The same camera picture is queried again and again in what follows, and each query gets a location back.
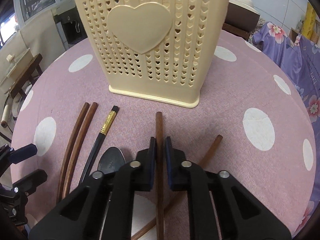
wooden chopstick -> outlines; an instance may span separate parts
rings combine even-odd
[[[163,210],[163,118],[162,113],[156,113],[156,226],[157,240],[164,239]]]
[[[207,167],[208,162],[210,159],[213,158],[215,155],[215,152],[219,146],[219,144],[222,141],[222,136],[218,135],[214,142],[212,143],[211,147],[207,151],[207,153],[204,155],[204,157],[201,159],[199,162],[199,166],[201,168],[205,169]],[[185,197],[186,192],[185,191],[180,191],[178,192],[173,199],[169,202],[169,204],[164,208],[164,216],[169,213],[169,211],[179,203],[181,203]],[[156,218],[151,220],[148,224],[146,224],[141,230],[139,230],[137,233],[135,233],[133,236],[131,236],[131,240],[137,240],[140,237],[142,237],[145,233],[147,233],[149,230],[151,230],[154,226],[156,225]]]
[[[81,125],[83,123],[83,120],[85,118],[86,113],[88,112],[89,109],[89,103],[85,102],[82,110],[78,116],[78,119],[75,123],[75,126],[73,127],[72,133],[70,135],[70,139],[68,142],[68,146],[66,149],[66,152],[64,154],[61,170],[60,170],[60,177],[59,177],[59,183],[58,183],[58,193],[57,193],[57,203],[59,203],[62,200],[62,191],[63,191],[63,185],[65,183],[66,179],[66,174],[67,174],[67,168],[69,165],[71,153],[73,150],[73,147],[75,145],[79,130],[81,128]]]
[[[71,181],[72,181],[73,173],[76,168],[78,156],[79,156],[84,138],[87,134],[88,128],[94,116],[94,113],[97,110],[97,107],[98,107],[98,104],[96,102],[93,102],[87,116],[85,117],[84,123],[81,127],[79,136],[76,140],[76,145],[71,153],[70,162],[69,162],[67,173],[66,173],[66,181],[65,181],[65,184],[63,185],[62,199],[64,199],[69,194]]]

purple cloth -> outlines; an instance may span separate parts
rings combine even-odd
[[[300,34],[295,42],[286,37],[277,42],[271,25],[266,23],[253,36],[255,45],[261,45],[262,51],[272,59],[288,76],[304,102],[312,123],[316,140],[316,156],[320,155],[320,49],[312,41]],[[320,158],[316,161],[316,175],[309,205],[297,232],[305,225],[320,201]]]

plastic basket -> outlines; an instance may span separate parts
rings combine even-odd
[[[199,103],[228,1],[75,0],[112,93],[188,108]]]

gold band on chopstick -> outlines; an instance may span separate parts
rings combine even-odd
[[[106,121],[104,122],[103,126],[101,127],[100,133],[107,135],[108,130],[110,129],[113,120],[115,119],[117,113],[116,111],[111,110]]]

round table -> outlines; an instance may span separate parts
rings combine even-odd
[[[26,214],[34,224],[56,201],[58,177],[71,131],[84,102],[99,107],[85,137],[71,189],[80,179],[91,147],[113,105],[120,107],[92,169],[115,146],[126,161],[148,148],[155,136],[157,111],[164,115],[164,136],[199,162],[214,138],[222,143],[208,171],[229,171],[293,233],[306,210],[316,170],[315,139],[299,93],[286,75],[242,38],[221,32],[211,68],[193,109],[117,95],[86,39],[51,64],[27,96],[17,119],[12,147],[35,143],[37,156],[11,166],[12,181],[44,169],[47,181],[29,196]],[[165,205],[174,193],[165,188]],[[155,194],[137,192],[132,234],[155,216]],[[187,200],[165,218],[166,239],[188,239]],[[156,239],[153,229],[145,235]]]

